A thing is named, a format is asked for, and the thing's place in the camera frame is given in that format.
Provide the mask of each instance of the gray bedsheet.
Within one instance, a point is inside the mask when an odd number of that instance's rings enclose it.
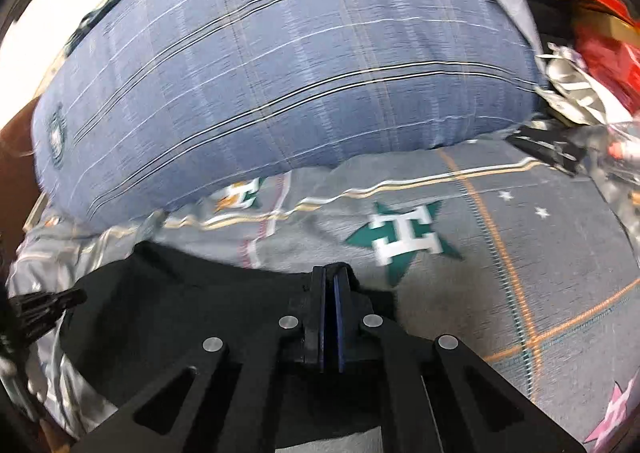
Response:
[[[10,292],[67,289],[145,239],[242,267],[347,261],[365,286],[395,292],[409,333],[458,335],[588,448],[640,400],[640,279],[624,231],[589,178],[504,141],[255,178],[99,235],[47,208]],[[37,359],[46,406],[73,435],[115,410],[65,358],[57,330]],[[340,441],[303,450],[380,450],[377,431]]]

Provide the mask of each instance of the crumpled plastic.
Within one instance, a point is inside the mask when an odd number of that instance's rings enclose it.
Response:
[[[589,75],[582,56],[564,46],[548,44],[552,54],[538,59],[548,61],[545,74],[558,93],[536,88],[561,120],[574,125],[599,125],[631,120],[631,114],[618,99]]]
[[[572,131],[587,150],[581,166],[624,227],[640,267],[640,121]]]

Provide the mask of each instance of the bedding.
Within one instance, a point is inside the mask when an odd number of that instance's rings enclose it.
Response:
[[[42,95],[38,181],[104,231],[254,176],[454,144],[531,116],[540,51],[525,0],[122,0]]]
[[[363,287],[393,293],[407,332],[458,335],[588,451],[640,401],[640,279],[625,232],[588,177],[498,138],[255,176],[102,233],[49,207],[10,293],[67,289],[143,240],[269,271],[346,261]],[[47,409],[73,435],[115,410],[65,355],[60,326],[34,358]],[[379,430],[287,451],[330,447],[380,451]]]

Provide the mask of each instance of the pink star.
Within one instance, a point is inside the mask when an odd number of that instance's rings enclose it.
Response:
[[[613,386],[613,393],[611,394],[611,400],[607,404],[607,411],[604,415],[604,419],[596,426],[590,435],[584,440],[585,443],[596,441],[593,447],[595,453],[603,442],[609,437],[609,435],[626,419],[626,401],[631,394],[631,389],[636,381],[638,372],[629,381],[626,386],[626,390],[622,391],[620,385],[615,383]]]

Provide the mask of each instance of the orange stripe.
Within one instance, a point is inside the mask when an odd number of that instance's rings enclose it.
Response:
[[[553,327],[547,330],[546,332],[543,332],[542,334],[538,334],[534,340],[528,340],[526,342],[526,346],[532,347],[535,343],[540,344],[543,341],[546,341],[552,337],[557,336],[558,334],[561,334],[562,332],[573,327],[574,325],[579,325],[580,323],[583,323],[584,321],[591,319],[598,312],[602,312],[604,309],[609,308],[609,306],[619,301],[625,294],[629,293],[634,287],[637,287],[638,285],[640,285],[640,277],[636,278],[628,286],[624,287],[623,289],[620,289],[614,295],[608,297],[605,301],[598,303],[597,305],[591,307],[589,310],[586,310],[583,313],[578,314],[578,316],[571,318],[570,320],[567,320],[564,323],[561,323],[558,326]],[[484,358],[484,360],[487,363],[500,361],[501,359],[506,359],[507,357],[514,356],[515,354],[518,354],[521,351],[522,351],[522,346],[514,345],[513,347],[509,347],[505,350],[501,350],[500,352],[487,356]]]
[[[454,172],[459,172],[460,168],[455,163],[451,157],[449,157],[446,152],[442,149],[438,149],[438,152],[447,163],[447,166]],[[540,351],[540,345],[536,341],[536,327],[533,323],[533,316],[531,315],[531,311],[529,309],[529,305],[527,305],[527,300],[524,294],[524,289],[522,288],[522,284],[520,282],[520,278],[518,277],[518,272],[511,261],[509,253],[507,252],[507,248],[502,242],[502,238],[500,238],[500,233],[498,232],[497,227],[495,226],[494,220],[491,218],[489,211],[487,210],[484,202],[480,198],[480,195],[476,191],[476,189],[471,184],[471,181],[464,176],[460,175],[458,177],[463,184],[465,185],[466,191],[471,196],[473,201],[476,203],[478,207],[478,211],[482,215],[484,219],[484,223],[486,224],[487,229],[491,233],[492,238],[495,242],[496,250],[504,263],[504,266],[509,273],[509,277],[511,279],[511,289],[513,289],[513,293],[518,300],[518,306],[520,307],[520,313],[522,314],[522,318],[524,319],[525,328],[527,330],[527,334],[529,335],[529,341],[532,343],[531,351],[533,352],[534,364],[533,364],[533,382],[532,382],[532,390],[531,390],[531,400],[533,401],[536,396],[536,389],[538,383],[538,375],[540,370],[542,370],[542,353]]]

